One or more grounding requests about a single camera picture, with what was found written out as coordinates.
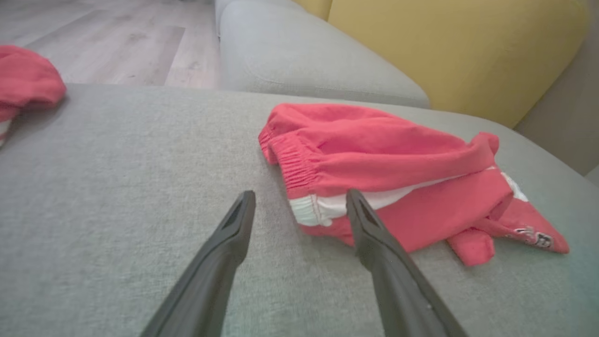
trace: wooden floor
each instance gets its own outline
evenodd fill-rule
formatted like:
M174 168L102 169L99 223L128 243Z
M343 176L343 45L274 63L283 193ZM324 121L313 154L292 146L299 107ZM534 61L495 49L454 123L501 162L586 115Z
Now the wooden floor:
M213 0L0 0L0 44L70 83L218 86Z

